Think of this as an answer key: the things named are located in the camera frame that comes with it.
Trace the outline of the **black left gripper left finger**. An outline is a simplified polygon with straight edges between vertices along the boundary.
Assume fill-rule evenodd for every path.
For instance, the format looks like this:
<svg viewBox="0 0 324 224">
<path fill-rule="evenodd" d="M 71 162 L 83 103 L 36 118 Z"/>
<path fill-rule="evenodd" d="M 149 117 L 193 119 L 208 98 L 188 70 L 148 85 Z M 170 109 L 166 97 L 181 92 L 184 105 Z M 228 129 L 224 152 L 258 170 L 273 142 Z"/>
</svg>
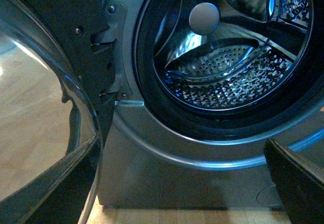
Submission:
<svg viewBox="0 0 324 224">
<path fill-rule="evenodd" d="M 31 182 L 1 200 L 1 223 L 78 223 L 89 213 L 99 164 L 92 136 Z"/>
</svg>

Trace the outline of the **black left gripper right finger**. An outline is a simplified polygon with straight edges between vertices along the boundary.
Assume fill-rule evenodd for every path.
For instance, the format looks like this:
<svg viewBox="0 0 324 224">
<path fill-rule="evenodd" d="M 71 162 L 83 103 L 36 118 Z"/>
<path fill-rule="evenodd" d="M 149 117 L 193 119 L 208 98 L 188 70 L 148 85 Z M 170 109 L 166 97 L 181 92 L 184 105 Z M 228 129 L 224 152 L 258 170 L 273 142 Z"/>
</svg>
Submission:
<svg viewBox="0 0 324 224">
<path fill-rule="evenodd" d="M 323 168 L 272 138 L 264 156 L 290 222 L 323 223 Z"/>
</svg>

